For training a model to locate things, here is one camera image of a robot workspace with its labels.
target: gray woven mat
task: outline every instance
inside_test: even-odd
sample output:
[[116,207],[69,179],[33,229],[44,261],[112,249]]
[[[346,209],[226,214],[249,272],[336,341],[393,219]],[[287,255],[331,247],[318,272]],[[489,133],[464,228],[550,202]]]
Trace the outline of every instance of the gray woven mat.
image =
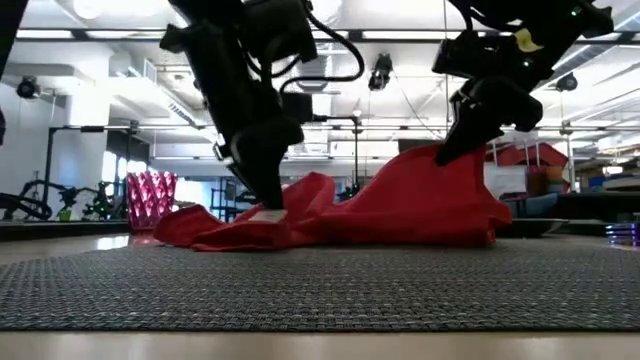
[[126,248],[0,267],[1,330],[640,330],[640,253]]

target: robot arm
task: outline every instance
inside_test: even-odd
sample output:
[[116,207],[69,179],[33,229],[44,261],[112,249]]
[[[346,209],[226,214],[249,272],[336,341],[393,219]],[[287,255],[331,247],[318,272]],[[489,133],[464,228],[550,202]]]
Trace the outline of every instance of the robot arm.
[[[441,44],[433,71],[469,80],[449,100],[454,123],[436,157],[439,165],[504,135],[501,126],[531,131],[542,119],[542,104],[529,93],[553,75],[581,35],[613,31],[611,8],[598,9],[593,0],[449,1],[467,29]],[[471,31],[472,18],[512,34],[479,37]]]
[[[449,100],[455,120],[436,158],[440,165],[502,135],[502,125],[533,129],[542,118],[542,106],[529,92],[553,74],[553,65],[580,35],[613,30],[611,9],[596,9],[590,0],[449,1],[463,15],[467,31],[441,44],[433,71],[469,80]],[[288,146],[303,141],[305,121],[289,115],[287,103],[294,103],[298,113],[300,108],[303,113],[312,111],[310,95],[286,93],[286,86],[296,81],[356,80],[364,73],[362,56],[313,16],[309,0],[169,2],[190,25],[170,25],[160,47],[186,54],[224,141],[216,144],[216,155],[266,208],[282,209],[279,165]],[[513,35],[479,37],[472,31],[472,18]],[[274,77],[298,61],[317,57],[309,22],[354,54],[358,72],[292,78],[276,91]],[[273,74],[272,63],[290,56],[290,66]]]
[[[160,47],[184,52],[205,105],[224,143],[214,150],[220,160],[268,209],[282,209],[279,165],[288,146],[304,140],[301,119],[286,111],[287,102],[311,114],[311,95],[285,93],[295,81],[353,81],[364,73],[358,50],[312,15],[307,0],[169,0],[190,25],[170,25]],[[311,22],[356,56],[357,74],[345,77],[297,77],[276,91],[272,63],[317,58]],[[256,65],[251,58],[258,60]],[[257,73],[252,77],[249,69]]]

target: fluorescent light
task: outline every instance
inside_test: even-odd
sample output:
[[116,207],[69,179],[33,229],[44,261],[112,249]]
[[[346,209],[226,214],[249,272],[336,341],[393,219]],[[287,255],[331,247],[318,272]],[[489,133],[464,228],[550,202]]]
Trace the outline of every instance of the fluorescent light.
[[[349,36],[349,32],[348,31],[336,31],[340,36],[346,38]],[[316,40],[329,40],[332,39],[331,36],[329,36],[327,33],[320,31],[320,30],[314,30],[313,31],[313,38]]]
[[134,35],[135,31],[123,30],[88,30],[87,36],[95,39],[122,39]]
[[459,31],[365,31],[362,37],[365,39],[384,40],[444,40],[445,38],[455,38],[460,35]]
[[605,175],[616,175],[624,171],[622,166],[606,166],[602,168],[602,173]]
[[620,36],[620,33],[611,33],[611,34],[606,34],[606,35],[602,35],[602,36],[598,36],[592,39],[587,39],[586,37],[584,37],[584,35],[580,36],[578,38],[578,40],[590,40],[590,41],[612,41],[612,40],[616,40],[618,37]]
[[326,49],[318,50],[318,55],[349,55],[351,54],[347,49]]
[[287,156],[287,160],[328,160],[328,159],[329,159],[328,155],[323,155],[323,156]]
[[73,39],[69,30],[18,30],[17,39]]
[[87,36],[93,39],[108,40],[127,40],[127,39],[145,39],[145,40],[162,40],[164,30],[87,30]]
[[215,156],[156,156],[152,160],[218,160]]

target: red cloth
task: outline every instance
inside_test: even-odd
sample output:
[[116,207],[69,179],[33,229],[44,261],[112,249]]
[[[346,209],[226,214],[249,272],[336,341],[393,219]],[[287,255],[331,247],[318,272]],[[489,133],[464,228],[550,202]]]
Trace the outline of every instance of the red cloth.
[[484,149],[445,167],[438,146],[411,149],[387,163],[353,199],[334,204],[335,185],[310,173],[283,191],[279,223],[248,221],[258,205],[232,224],[202,206],[164,217],[156,239],[199,251],[282,250],[314,244],[439,244],[484,246],[511,213],[484,186]]

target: wire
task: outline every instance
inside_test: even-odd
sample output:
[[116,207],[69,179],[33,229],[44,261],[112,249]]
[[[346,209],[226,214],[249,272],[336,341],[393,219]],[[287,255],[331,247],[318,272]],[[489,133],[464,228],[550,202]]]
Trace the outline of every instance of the wire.
[[278,48],[282,45],[283,42],[284,38],[282,36],[278,36],[269,41],[269,44],[267,44],[267,48],[264,51],[264,56],[260,59],[260,78],[262,80],[262,83],[269,87],[273,86],[271,82],[271,80],[273,79],[273,59],[278,51]]
[[442,139],[442,135],[436,133],[435,131],[431,130],[429,128],[429,125],[425,124],[424,121],[422,121],[422,119],[420,118],[420,116],[418,116],[418,112],[416,111],[416,109],[413,107],[413,105],[411,105],[411,101],[409,101],[409,97],[407,96],[407,93],[404,92],[404,89],[402,88],[402,85],[400,85],[400,79],[398,78],[398,74],[396,74],[395,70],[392,71],[393,73],[393,77],[396,78],[396,81],[398,82],[398,87],[400,88],[400,91],[402,92],[402,96],[404,96],[404,100],[407,102],[407,105],[409,105],[409,107],[411,108],[411,111],[413,112],[413,116],[416,117],[416,119],[418,119],[418,121],[420,122],[420,124],[422,124],[422,126],[425,127],[425,129],[427,129],[431,134],[433,134],[435,137]]
[[298,82],[298,81],[350,82],[350,81],[358,80],[362,76],[362,74],[364,74],[364,58],[362,57],[362,54],[360,54],[360,51],[358,50],[358,48],[355,47],[355,45],[353,45],[347,39],[345,39],[342,35],[338,34],[337,32],[335,32],[334,30],[332,30],[331,28],[329,28],[325,24],[321,23],[320,20],[318,20],[315,16],[313,16],[313,14],[311,13],[311,8],[310,8],[309,5],[307,5],[305,7],[305,10],[307,12],[307,17],[309,18],[309,21],[316,28],[318,28],[319,30],[322,30],[324,33],[329,35],[332,39],[334,39],[338,43],[342,44],[344,47],[347,48],[347,50],[349,50],[353,54],[353,56],[355,56],[356,61],[358,61],[358,72],[356,74],[354,74],[354,75],[349,75],[349,76],[298,76],[298,77],[293,77],[293,78],[285,81],[284,84],[282,84],[282,86],[280,87],[280,94],[284,93],[284,90],[287,88],[287,86],[289,86],[290,84],[293,84],[294,82]]
[[[253,58],[251,58],[249,53],[245,52],[244,56],[251,71],[253,71],[257,75],[260,75],[260,73],[262,72],[262,70],[260,69],[260,66],[258,66],[258,64],[256,64],[253,61]],[[291,62],[287,66],[285,66],[282,70],[278,71],[277,73],[272,74],[271,77],[275,79],[285,75],[286,73],[291,71],[299,62],[300,62],[300,56],[296,56],[295,58],[293,58],[293,60],[291,60]]]

